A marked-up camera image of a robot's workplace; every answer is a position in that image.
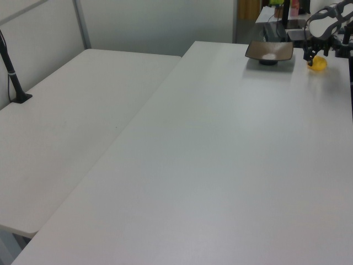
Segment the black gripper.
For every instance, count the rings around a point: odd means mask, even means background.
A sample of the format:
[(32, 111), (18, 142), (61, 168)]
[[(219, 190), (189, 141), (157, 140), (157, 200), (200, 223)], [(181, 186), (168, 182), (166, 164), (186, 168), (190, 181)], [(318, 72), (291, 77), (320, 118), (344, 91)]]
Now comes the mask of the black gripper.
[(323, 55), (328, 56), (329, 50), (334, 45), (334, 40), (334, 37), (329, 37), (326, 40), (315, 37), (307, 39), (303, 49), (303, 59), (307, 62), (307, 65), (313, 66), (315, 51), (323, 50)]

